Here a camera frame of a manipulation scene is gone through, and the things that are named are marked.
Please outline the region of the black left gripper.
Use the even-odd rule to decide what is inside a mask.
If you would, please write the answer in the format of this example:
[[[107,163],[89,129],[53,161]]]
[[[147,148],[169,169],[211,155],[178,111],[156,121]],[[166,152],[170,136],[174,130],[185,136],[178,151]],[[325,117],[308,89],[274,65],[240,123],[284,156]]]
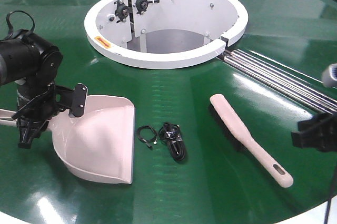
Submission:
[[[70,109],[74,90],[51,83],[46,91],[34,96],[25,105],[19,105],[17,112],[11,118],[32,119],[33,121],[19,121],[19,148],[30,149],[33,140],[41,136],[42,123],[56,116],[58,113]]]

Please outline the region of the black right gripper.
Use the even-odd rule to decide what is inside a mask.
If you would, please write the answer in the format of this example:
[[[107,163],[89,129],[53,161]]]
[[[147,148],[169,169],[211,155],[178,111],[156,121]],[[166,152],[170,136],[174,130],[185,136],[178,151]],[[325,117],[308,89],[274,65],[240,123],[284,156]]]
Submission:
[[[336,113],[321,113],[298,122],[291,132],[292,144],[298,148],[314,148],[321,152],[336,151]]]

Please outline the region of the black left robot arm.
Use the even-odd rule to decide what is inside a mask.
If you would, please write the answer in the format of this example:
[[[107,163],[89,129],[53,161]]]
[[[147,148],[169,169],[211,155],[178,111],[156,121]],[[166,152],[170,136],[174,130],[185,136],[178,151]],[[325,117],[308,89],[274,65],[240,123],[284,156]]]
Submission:
[[[17,83],[12,119],[19,130],[19,148],[30,149],[49,120],[72,106],[73,90],[55,83],[62,59],[58,47],[27,30],[1,41],[1,85]]]

